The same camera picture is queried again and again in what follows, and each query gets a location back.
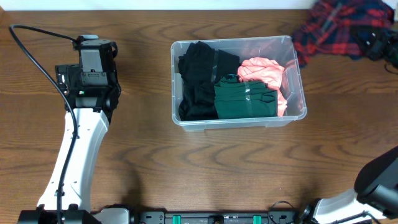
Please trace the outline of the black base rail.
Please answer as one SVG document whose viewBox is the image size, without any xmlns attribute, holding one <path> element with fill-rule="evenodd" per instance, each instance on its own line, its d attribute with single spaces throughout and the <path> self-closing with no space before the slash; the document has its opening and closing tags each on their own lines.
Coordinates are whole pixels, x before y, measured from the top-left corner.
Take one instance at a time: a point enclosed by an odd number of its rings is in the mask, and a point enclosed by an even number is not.
<svg viewBox="0 0 398 224">
<path fill-rule="evenodd" d="M 304 223 L 295 210 L 254 213 L 149 211 L 133 215 L 134 224 L 294 224 Z"/>
</svg>

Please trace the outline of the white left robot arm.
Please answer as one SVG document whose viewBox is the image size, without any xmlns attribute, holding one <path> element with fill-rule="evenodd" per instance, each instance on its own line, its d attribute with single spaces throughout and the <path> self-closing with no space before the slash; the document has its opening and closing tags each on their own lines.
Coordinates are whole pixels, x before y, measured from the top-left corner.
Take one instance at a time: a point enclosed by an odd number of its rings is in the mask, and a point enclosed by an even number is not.
<svg viewBox="0 0 398 224">
<path fill-rule="evenodd" d="M 131 223 L 130 209 L 110 205 L 91 213 L 90 195 L 102 140 L 117 107 L 120 86 L 117 71 L 57 65 L 57 86 L 68 104 L 60 152 L 36 209 L 23 210 L 19 223 Z"/>
</svg>

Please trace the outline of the dark green garment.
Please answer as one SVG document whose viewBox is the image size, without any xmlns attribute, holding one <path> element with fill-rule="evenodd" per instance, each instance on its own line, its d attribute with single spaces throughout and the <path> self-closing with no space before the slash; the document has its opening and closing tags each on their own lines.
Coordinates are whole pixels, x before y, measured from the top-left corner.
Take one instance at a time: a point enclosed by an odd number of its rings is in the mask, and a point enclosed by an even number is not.
<svg viewBox="0 0 398 224">
<path fill-rule="evenodd" d="M 269 89 L 262 81 L 239 82 L 230 75 L 215 83 L 214 89 L 219 119 L 277 116 L 277 91 Z"/>
</svg>

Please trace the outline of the clear plastic storage container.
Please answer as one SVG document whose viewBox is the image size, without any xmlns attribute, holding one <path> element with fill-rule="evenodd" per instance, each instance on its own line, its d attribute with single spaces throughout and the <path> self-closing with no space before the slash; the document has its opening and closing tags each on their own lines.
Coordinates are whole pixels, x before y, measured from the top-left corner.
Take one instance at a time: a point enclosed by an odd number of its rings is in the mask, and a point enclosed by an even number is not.
<svg viewBox="0 0 398 224">
<path fill-rule="evenodd" d="M 276 60 L 285 68 L 280 88 L 287 100 L 287 109 L 283 117 L 212 119 L 182 121 L 178 109 L 183 100 L 183 80 L 178 69 L 178 60 L 192 43 L 191 40 L 179 40 L 170 48 L 172 80 L 172 120 L 185 131 L 203 131 L 205 129 L 248 128 L 248 127 L 281 127 L 293 121 L 301 120 L 307 115 L 307 104 L 302 85 L 299 61 L 292 38 L 288 35 L 270 37 L 250 37 L 238 39 L 204 40 L 212 49 L 223 50 L 237 55 L 241 60 L 263 57 Z"/>
</svg>

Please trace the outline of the red plaid flannel shirt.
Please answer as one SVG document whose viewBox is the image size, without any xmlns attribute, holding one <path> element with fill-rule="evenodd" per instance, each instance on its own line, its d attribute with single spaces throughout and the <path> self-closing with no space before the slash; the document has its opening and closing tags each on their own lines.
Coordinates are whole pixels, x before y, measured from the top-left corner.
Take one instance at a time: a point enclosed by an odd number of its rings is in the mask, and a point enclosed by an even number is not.
<svg viewBox="0 0 398 224">
<path fill-rule="evenodd" d="M 307 20 L 292 34 L 300 67 L 316 54 L 344 55 L 353 60 L 364 54 L 350 30 L 355 26 L 389 29 L 394 10 L 379 0 L 321 0 L 308 10 Z"/>
</svg>

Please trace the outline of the pink garment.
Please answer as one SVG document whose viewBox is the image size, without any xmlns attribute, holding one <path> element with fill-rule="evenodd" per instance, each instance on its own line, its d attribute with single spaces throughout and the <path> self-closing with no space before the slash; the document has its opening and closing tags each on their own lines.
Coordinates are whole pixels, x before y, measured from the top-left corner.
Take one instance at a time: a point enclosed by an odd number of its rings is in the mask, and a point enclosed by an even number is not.
<svg viewBox="0 0 398 224">
<path fill-rule="evenodd" d="M 253 57 L 244 60 L 238 68 L 240 82 L 262 81 L 268 89 L 277 91 L 277 115 L 282 117 L 287 109 L 287 100 L 283 97 L 280 88 L 283 81 L 285 68 L 276 60 Z"/>
</svg>

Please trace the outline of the black trousers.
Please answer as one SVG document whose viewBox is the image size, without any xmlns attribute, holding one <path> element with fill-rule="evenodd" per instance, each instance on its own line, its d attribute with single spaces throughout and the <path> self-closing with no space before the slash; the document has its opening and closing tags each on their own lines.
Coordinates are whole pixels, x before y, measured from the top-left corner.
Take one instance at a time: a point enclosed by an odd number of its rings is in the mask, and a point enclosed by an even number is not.
<svg viewBox="0 0 398 224">
<path fill-rule="evenodd" d="M 211 82 L 215 49 L 204 42 L 191 43 L 179 56 L 178 69 L 183 80 L 183 100 L 178 114 L 182 121 L 218 119 Z"/>
</svg>

